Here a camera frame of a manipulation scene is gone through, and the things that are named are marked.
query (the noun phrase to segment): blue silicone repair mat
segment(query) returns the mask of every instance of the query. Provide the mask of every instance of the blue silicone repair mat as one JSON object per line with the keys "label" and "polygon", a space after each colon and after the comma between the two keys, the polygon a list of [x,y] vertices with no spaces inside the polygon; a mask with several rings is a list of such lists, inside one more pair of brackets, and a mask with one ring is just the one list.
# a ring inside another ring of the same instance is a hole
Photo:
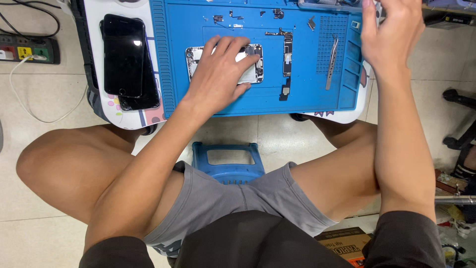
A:
{"label": "blue silicone repair mat", "polygon": [[[216,116],[354,110],[362,70],[361,13],[304,10],[280,0],[151,0],[165,116],[170,117],[187,92],[185,49],[203,46],[216,34],[246,36],[263,48],[264,79]],[[275,19],[273,9],[284,16]],[[214,16],[223,21],[214,22]],[[308,21],[316,24],[312,31]],[[285,38],[292,33],[291,75],[284,77]],[[336,66],[326,90],[332,34],[339,36]],[[282,85],[290,82],[287,100]]]}

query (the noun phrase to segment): power strip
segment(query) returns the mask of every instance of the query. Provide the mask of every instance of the power strip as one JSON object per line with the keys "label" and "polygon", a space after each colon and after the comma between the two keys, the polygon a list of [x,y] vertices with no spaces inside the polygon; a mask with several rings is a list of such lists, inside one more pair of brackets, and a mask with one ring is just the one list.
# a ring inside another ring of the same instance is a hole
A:
{"label": "power strip", "polygon": [[20,62],[28,55],[41,56],[42,60],[29,58],[26,62],[59,64],[60,48],[52,38],[0,34],[0,61]]}

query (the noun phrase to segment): forearm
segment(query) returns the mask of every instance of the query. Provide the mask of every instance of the forearm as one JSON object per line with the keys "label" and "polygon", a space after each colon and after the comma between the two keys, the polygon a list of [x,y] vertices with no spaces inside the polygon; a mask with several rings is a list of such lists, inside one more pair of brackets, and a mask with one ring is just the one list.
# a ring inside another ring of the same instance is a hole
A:
{"label": "forearm", "polygon": [[378,73],[378,131],[375,170],[383,214],[421,213],[435,221],[431,155],[410,86],[410,71]]}
{"label": "forearm", "polygon": [[179,104],[98,201],[86,233],[85,249],[114,236],[143,238],[173,165],[204,121],[204,117],[193,113],[192,105]]}

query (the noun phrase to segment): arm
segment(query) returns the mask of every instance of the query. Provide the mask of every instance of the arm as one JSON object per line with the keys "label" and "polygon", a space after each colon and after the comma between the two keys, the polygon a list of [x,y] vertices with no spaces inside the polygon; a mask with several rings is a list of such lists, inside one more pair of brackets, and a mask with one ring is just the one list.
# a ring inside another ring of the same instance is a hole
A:
{"label": "arm", "polygon": [[144,238],[172,167],[193,134],[251,86],[237,86],[243,72],[258,60],[248,56],[235,61],[246,44],[248,38],[229,36],[215,36],[206,43],[188,92],[172,116],[96,204],[86,232],[85,252],[110,237]]}
{"label": "arm", "polygon": [[377,28],[373,1],[364,0],[362,53],[378,84],[375,172],[380,214],[406,210],[435,221],[435,172],[413,99],[407,59],[425,28],[421,0],[380,0],[387,19]]}

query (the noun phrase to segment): left hand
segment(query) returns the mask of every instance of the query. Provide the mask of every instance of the left hand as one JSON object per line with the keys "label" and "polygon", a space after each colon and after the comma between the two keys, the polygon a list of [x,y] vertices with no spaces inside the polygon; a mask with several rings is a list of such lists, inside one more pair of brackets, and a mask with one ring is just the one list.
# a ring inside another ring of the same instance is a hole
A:
{"label": "left hand", "polygon": [[224,36],[220,39],[217,35],[208,40],[181,103],[192,105],[194,113],[206,120],[250,88],[250,83],[237,83],[243,73],[259,60],[259,55],[235,61],[239,50],[248,44],[249,39],[246,37]]}

